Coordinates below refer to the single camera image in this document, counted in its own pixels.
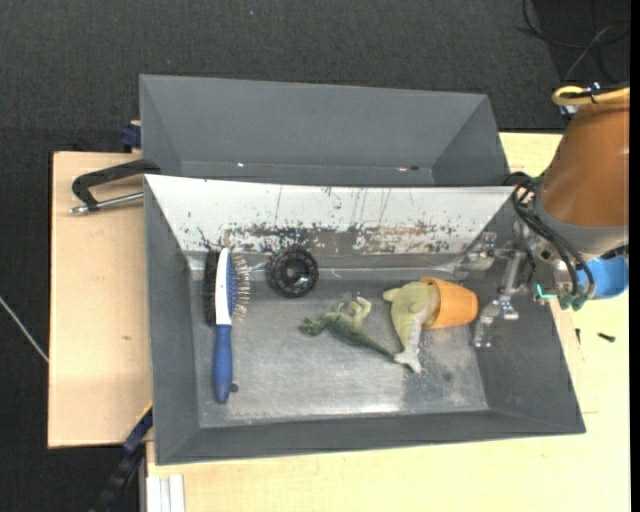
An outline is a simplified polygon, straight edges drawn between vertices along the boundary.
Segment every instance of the green toy dinosaur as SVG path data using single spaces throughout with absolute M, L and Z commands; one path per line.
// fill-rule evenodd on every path
M 348 303 L 347 312 L 343 309 L 344 303 L 340 303 L 333 311 L 322 315 L 318 321 L 306 318 L 299 329 L 311 336 L 317 336 L 326 329 L 349 345 L 368 347 L 394 360 L 394 355 L 375 341 L 363 325 L 364 319 L 371 312 L 371 302 L 358 297 Z

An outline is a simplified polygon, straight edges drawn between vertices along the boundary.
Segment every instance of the black wheel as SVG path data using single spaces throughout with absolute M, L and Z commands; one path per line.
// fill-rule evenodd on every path
M 302 297 L 318 281 L 318 263 L 306 249 L 292 247 L 271 257 L 269 284 L 285 297 Z

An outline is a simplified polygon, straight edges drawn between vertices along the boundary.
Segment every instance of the orange cup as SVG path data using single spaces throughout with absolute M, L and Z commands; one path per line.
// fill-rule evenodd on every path
M 440 307 L 434 314 L 435 320 L 429 325 L 423 324 L 423 329 L 468 324 L 477 316 L 478 297 L 471 290 L 435 277 L 423 277 L 420 281 L 437 286 L 440 293 Z

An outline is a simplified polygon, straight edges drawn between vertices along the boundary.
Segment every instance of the metal clamp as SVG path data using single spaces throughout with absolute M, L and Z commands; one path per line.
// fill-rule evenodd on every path
M 78 176 L 71 185 L 71 190 L 84 205 L 71 208 L 69 212 L 74 214 L 94 212 L 109 206 L 141 199 L 142 192 L 139 192 L 106 201 L 98 201 L 89 191 L 91 187 L 129 178 L 137 174 L 160 174 L 160 168 L 150 160 L 135 160 L 126 164 L 116 165 L 115 167 L 109 167 Z
M 471 344 L 475 348 L 491 347 L 490 326 L 496 318 L 501 317 L 504 320 L 518 320 L 520 317 L 511 304 L 511 297 L 522 290 L 521 286 L 516 286 L 516 281 L 518 279 L 520 265 L 526 257 L 526 253 L 519 250 L 502 249 L 498 251 L 499 257 L 503 257 L 503 253 L 504 256 L 508 258 L 508 261 L 502 278 L 502 284 L 499 288 L 499 295 L 480 311 L 480 315 L 474 326 L 471 341 Z

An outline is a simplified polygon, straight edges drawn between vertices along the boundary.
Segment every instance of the black cable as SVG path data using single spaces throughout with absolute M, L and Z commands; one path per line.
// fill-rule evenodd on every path
M 536 270 L 538 269 L 538 266 L 536 265 L 536 260 L 533 257 L 533 253 L 531 252 L 531 250 L 529 248 L 526 249 L 526 253 L 527 253 L 527 261 L 529 262 L 529 265 L 531 266 L 531 271 L 529 272 L 529 277 L 527 277 L 527 286 L 529 286 L 531 284 L 531 279 L 533 279 L 533 275 L 536 273 Z
M 511 174 L 509 174 L 503 181 L 502 181 L 502 185 L 506 186 L 506 185 L 510 185 L 511 181 L 513 181 L 514 178 L 524 178 L 525 180 L 522 181 L 521 183 L 514 183 L 515 185 L 521 185 L 521 184 L 526 184 L 529 181 L 531 181 L 531 176 L 529 176 L 526 172 L 522 172 L 522 171 L 516 171 L 516 172 L 512 172 Z
M 521 206 L 522 204 L 524 204 L 525 200 L 527 199 L 527 196 L 528 196 L 531 192 L 533 192 L 533 189 L 535 188 L 535 186 L 536 186 L 536 185 L 535 185 L 535 183 L 534 183 L 534 182 L 526 183 L 526 184 L 524 185 L 524 187 L 525 187 L 525 191 L 524 191 L 524 193 L 522 193 L 522 194 L 520 195 L 520 199 L 518 199 L 518 206 Z
M 537 235 L 541 236 L 545 240 L 548 240 L 549 242 L 551 242 L 554 245 L 554 247 L 558 251 L 558 254 L 560 255 L 560 258 L 562 259 L 562 261 L 564 262 L 564 264 L 567 267 L 567 270 L 569 271 L 569 275 L 571 277 L 571 294 L 572 295 L 577 295 L 578 294 L 578 275 L 576 273 L 576 269 L 574 268 L 574 266 L 573 266 L 573 264 L 571 262 L 571 259 L 569 258 L 567 252 L 565 251 L 564 247 L 562 247 L 561 245 L 556 243 L 554 238 L 550 237 L 549 234 L 547 232 L 545 232 L 545 226 L 543 224 L 536 223 L 534 220 L 532 220 L 529 217 L 529 215 L 528 215 L 528 213 L 526 211 L 523 211 L 523 207 L 522 207 L 523 197 L 526 196 L 531 191 L 532 185 L 533 184 L 529 184 L 529 185 L 526 186 L 527 191 L 520 198 L 518 198 L 518 191 L 519 191 L 520 188 L 522 188 L 522 185 L 518 185 L 515 188 L 515 190 L 511 194 L 511 202 L 513 203 L 513 208 L 514 208 L 514 210 L 516 212 L 516 215 L 534 233 L 536 233 Z
M 142 464 L 144 454 L 145 446 L 141 444 L 132 453 L 122 457 L 107 485 L 89 508 L 89 512 L 112 512 Z
M 628 257 L 629 256 L 629 244 L 621 245 L 620 247 L 616 247 L 615 249 L 611 249 L 609 252 L 604 253 L 600 256 L 603 260 L 610 260 L 611 258 L 615 258 L 617 256 Z
M 533 196 L 533 206 L 534 206 L 533 208 L 534 212 L 537 211 L 535 195 Z M 588 288 L 585 290 L 585 294 L 588 295 L 589 298 L 591 298 L 593 293 L 595 293 L 596 282 L 593 277 L 593 273 L 591 272 L 591 269 L 587 265 L 587 262 L 584 260 L 582 255 L 576 249 L 573 248 L 571 244 L 569 244 L 564 238 L 558 235 L 558 233 L 556 233 L 549 226 L 545 225 L 542 222 L 542 220 L 540 220 L 537 214 L 534 214 L 534 218 L 538 223 L 538 225 L 542 226 L 543 229 L 549 234 L 549 236 L 553 240 L 555 240 L 558 244 L 562 245 L 571 254 L 571 256 L 573 256 L 573 258 L 578 262 L 578 265 L 580 265 L 581 270 L 584 270 L 584 273 L 587 275 L 587 281 L 588 281 Z
M 556 45 L 556 46 L 561 46 L 564 48 L 569 48 L 569 49 L 573 49 L 573 50 L 583 50 L 582 54 L 578 57 L 578 59 L 576 59 L 576 61 L 571 65 L 569 71 L 566 73 L 566 76 L 564 78 L 564 80 L 568 80 L 570 74 L 575 70 L 575 68 L 578 66 L 578 64 L 580 62 L 582 62 L 582 60 L 586 57 L 586 55 L 595 48 L 596 50 L 596 55 L 595 55 L 595 60 L 596 60 L 596 64 L 598 65 L 598 68 L 600 69 L 601 73 L 605 76 L 605 78 L 607 80 L 609 80 L 610 82 L 615 82 L 617 81 L 606 69 L 606 65 L 604 62 L 604 56 L 602 55 L 602 50 L 603 48 L 610 46 L 614 43 L 617 43 L 618 41 L 621 41 L 623 39 L 625 39 L 630 33 L 631 33 L 631 21 L 630 20 L 615 20 L 613 21 L 611 24 L 607 25 L 604 29 L 602 30 L 598 30 L 597 29 L 597 23 L 596 23 L 596 16 L 595 16 L 595 5 L 593 3 L 593 1 L 590 2 L 590 15 L 591 15 L 591 26 L 593 29 L 593 33 L 594 33 L 594 37 L 591 39 L 591 41 L 589 41 L 589 43 L 585 46 L 585 45 L 579 45 L 579 44 L 573 44 L 573 43 L 567 43 L 565 41 L 560 41 L 557 39 L 553 39 L 549 36 L 547 36 L 546 34 L 544 34 L 542 31 L 538 30 L 533 22 L 531 21 L 531 17 L 529 15 L 529 11 L 527 9 L 527 0 L 522 0 L 522 17 L 524 18 L 524 21 L 527 25 L 527 28 L 522 28 L 522 27 L 516 27 L 518 30 L 522 30 L 523 32 L 526 32 L 528 34 L 531 34 L 547 43 Z M 627 24 L 629 25 L 629 28 L 627 30 L 625 30 L 622 34 L 619 34 L 617 36 L 611 37 L 610 39 L 605 39 L 605 40 L 601 40 L 602 36 L 608 32 L 609 30 L 611 30 L 613 27 L 619 25 L 619 24 Z

